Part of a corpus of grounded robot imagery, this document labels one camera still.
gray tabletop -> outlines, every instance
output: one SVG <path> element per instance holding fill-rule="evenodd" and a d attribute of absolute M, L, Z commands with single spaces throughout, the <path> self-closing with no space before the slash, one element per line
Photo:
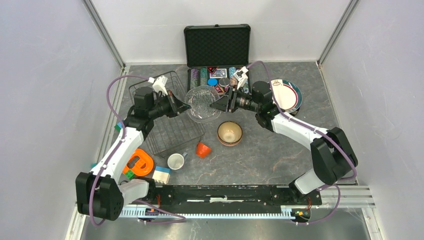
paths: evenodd
<path fill-rule="evenodd" d="M 288 80 L 300 88 L 303 103 L 297 118 L 327 129 L 336 126 L 329 96 L 314 62 L 266 64 L 275 79 Z M 172 70 L 177 72 L 186 87 L 188 67 L 181 64 L 131 66 L 129 74 L 151 77 Z M 249 74 L 252 83 L 267 80 L 261 65 L 254 66 Z M 119 109 L 121 116 L 125 116 L 132 105 L 128 86 L 139 81 L 135 78 L 127 80 Z M 219 118 L 205 123 L 205 134 L 201 142 L 209 146 L 212 152 L 205 158 L 200 158 L 195 154 L 195 144 L 178 151 L 187 152 L 188 159 L 181 169 L 171 173 L 168 184 L 288 184 L 312 168 L 309 150 L 286 136 L 260 127 L 254 115 L 253 112 L 239 109 L 235 113 L 222 113 Z M 217 139 L 219 124 L 229 120 L 239 123 L 243 129 L 241 142 L 232 147 L 222 145 Z M 141 148 L 149 153 L 145 143 Z M 156 166 L 167 167 L 165 159 L 158 156 L 152 158 Z"/>

green block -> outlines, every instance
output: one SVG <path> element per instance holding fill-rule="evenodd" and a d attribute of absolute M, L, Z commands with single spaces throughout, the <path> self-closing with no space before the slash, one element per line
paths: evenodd
<path fill-rule="evenodd" d="M 118 132 L 120 132 L 121 129 L 122 129 L 122 125 L 121 125 L 120 122 L 118 122 L 118 124 L 115 125 L 115 130 L 118 131 Z"/>
<path fill-rule="evenodd" d="M 133 171 L 131 171 L 131 169 L 130 169 L 130 170 L 128 170 L 128 171 L 125 173 L 125 176 L 126 176 L 129 180 L 131 180 L 131 179 L 133 179 L 133 178 L 134 178 L 135 174 L 134 174 L 134 172 L 133 172 Z"/>

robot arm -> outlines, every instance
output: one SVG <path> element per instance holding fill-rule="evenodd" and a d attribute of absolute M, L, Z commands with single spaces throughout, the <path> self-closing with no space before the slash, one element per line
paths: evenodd
<path fill-rule="evenodd" d="M 240 77 L 243 74 L 245 72 L 241 69 L 234 76 Z M 284 115 L 280 114 L 273 103 L 273 93 L 267 82 L 255 82 L 252 94 L 239 90 L 239 86 L 231 86 L 224 96 L 210 106 L 230 113 L 238 108 L 256 112 L 255 117 L 261 127 L 285 135 L 311 151 L 313 169 L 289 184 L 294 199 L 303 198 L 323 185 L 333 185 L 351 170 L 342 154 L 317 131 L 330 137 L 349 156 L 353 165 L 355 167 L 358 165 L 358 160 L 343 130 L 338 127 L 331 130 L 317 127 L 284 111 Z"/>
<path fill-rule="evenodd" d="M 124 131 L 121 129 L 119 137 L 103 159 L 89 173 L 81 172 L 77 176 L 76 203 L 81 214 L 89 215 L 90 193 L 96 177 L 98 182 L 92 201 L 94 217 L 116 220 L 125 205 L 144 198 L 148 194 L 147 181 L 133 179 L 119 185 L 119 178 L 134 151 L 152 130 L 155 119 L 161 116 L 173 118 L 190 108 L 189 105 L 177 99 L 170 90 L 165 89 L 166 81 L 167 78 L 161 76 L 154 81 L 152 88 L 146 86 L 136 90 L 134 105 L 123 121 L 126 130 L 124 138 L 122 138 Z"/>

ceramic bowl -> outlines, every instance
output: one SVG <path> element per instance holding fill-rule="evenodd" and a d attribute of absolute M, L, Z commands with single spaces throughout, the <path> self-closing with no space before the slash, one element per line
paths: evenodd
<path fill-rule="evenodd" d="M 234 121 L 221 123 L 217 131 L 218 140 L 225 146 L 235 146 L 243 136 L 242 127 Z"/>

blue object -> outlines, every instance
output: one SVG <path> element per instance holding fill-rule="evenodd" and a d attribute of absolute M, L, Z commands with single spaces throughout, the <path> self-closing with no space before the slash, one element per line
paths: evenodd
<path fill-rule="evenodd" d="M 236 68 L 235 67 L 230 67 L 229 69 L 228 69 L 228 71 L 229 71 L 229 79 L 236 73 Z"/>
<path fill-rule="evenodd" d="M 163 173 L 168 173 L 168 174 L 171 172 L 171 169 L 166 168 L 166 167 L 161 167 L 161 166 L 157 166 L 154 170 L 160 171 L 160 172 L 163 172 Z"/>
<path fill-rule="evenodd" d="M 115 129 L 119 132 L 122 129 L 122 124 L 121 122 L 118 122 L 118 124 L 115 125 Z"/>
<path fill-rule="evenodd" d="M 216 86 L 218 84 L 218 80 L 216 80 L 215 78 L 209 78 L 209 80 L 207 81 L 207 84 L 209 86 Z"/>

